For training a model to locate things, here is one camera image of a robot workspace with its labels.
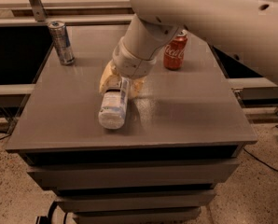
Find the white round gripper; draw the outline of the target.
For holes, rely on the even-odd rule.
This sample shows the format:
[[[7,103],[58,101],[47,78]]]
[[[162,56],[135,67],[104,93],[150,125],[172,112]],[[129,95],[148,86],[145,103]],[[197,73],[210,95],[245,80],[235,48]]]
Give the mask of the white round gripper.
[[[137,78],[130,80],[129,96],[137,97],[144,86],[145,79],[157,59],[144,60],[132,55],[123,43],[123,37],[119,40],[112,53],[110,61],[101,76],[99,93],[105,94],[109,88],[117,88],[120,84],[121,77]]]

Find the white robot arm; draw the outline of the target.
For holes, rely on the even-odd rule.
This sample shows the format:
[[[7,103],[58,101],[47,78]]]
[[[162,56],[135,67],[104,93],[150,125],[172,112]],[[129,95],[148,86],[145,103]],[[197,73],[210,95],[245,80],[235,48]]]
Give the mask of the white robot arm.
[[[160,49],[187,30],[278,85],[278,3],[260,0],[130,0],[134,16],[99,92],[123,77],[139,87]]]

